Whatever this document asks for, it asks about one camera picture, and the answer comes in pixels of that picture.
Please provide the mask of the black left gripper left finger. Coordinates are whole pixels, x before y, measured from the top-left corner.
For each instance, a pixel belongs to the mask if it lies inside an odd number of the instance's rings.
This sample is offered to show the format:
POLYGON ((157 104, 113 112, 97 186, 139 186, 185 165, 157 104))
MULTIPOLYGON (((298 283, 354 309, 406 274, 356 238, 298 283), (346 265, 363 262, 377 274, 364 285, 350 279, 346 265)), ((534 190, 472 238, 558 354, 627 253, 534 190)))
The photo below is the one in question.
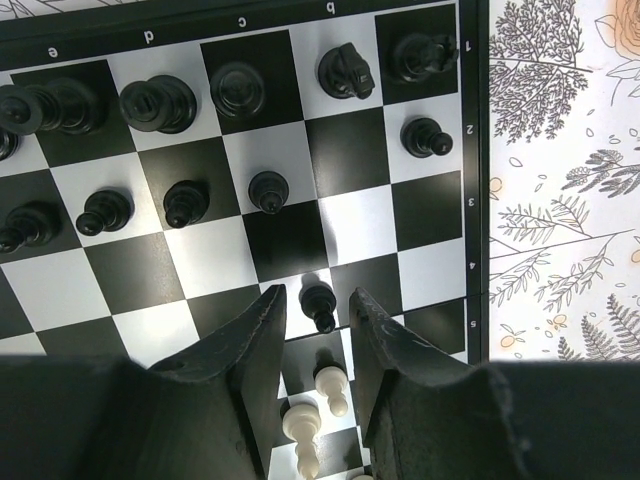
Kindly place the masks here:
POLYGON ((116 356, 1 360, 5 479, 264 479, 287 294, 149 368, 116 356))

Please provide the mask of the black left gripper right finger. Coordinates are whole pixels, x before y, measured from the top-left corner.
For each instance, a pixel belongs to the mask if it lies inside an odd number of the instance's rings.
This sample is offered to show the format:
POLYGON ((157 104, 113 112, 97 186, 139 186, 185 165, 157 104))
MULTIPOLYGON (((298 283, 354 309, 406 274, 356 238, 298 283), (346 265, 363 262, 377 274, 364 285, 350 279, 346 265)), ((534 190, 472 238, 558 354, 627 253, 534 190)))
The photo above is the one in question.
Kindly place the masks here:
POLYGON ((377 479, 635 479, 635 362, 465 364, 349 299, 357 413, 377 479))

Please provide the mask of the black pawn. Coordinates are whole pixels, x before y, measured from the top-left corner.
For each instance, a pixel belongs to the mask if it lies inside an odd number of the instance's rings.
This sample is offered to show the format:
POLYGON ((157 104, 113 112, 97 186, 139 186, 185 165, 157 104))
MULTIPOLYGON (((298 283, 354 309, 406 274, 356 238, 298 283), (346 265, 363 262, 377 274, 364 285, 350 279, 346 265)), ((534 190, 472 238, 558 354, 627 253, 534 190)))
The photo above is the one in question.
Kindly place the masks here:
POLYGON ((337 299, 333 290, 324 284, 306 288, 300 297, 300 306, 304 315, 310 318, 319 333, 331 333, 336 327, 334 311, 337 299))

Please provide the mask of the black and grey chessboard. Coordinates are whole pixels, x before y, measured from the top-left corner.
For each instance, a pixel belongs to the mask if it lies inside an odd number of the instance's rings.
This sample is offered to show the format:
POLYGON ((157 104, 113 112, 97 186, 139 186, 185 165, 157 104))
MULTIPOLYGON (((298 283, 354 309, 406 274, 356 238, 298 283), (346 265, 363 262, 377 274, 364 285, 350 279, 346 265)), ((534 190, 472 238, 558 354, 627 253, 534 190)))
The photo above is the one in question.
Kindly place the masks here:
POLYGON ((217 330, 274 284, 287 289, 278 402, 318 399, 314 374, 353 368, 348 299, 368 290, 397 320, 454 356, 481 282, 464 268, 477 238, 475 54, 478 1, 261 4, 229 16, 163 16, 158 3, 5 1, 1 80, 71 77, 108 102, 83 136, 38 132, 1 163, 1 211, 44 202, 56 238, 1 258, 5 355, 130 357, 150 366, 217 330), (412 33, 453 35, 455 67, 422 83, 391 71, 412 33), (321 58, 354 44, 371 96, 336 99, 321 58), (252 118, 219 113, 214 72, 245 62, 266 101, 252 118), (119 95, 172 75, 198 111, 178 134, 130 127, 119 95), (316 284, 337 299, 319 333, 300 306, 316 284))

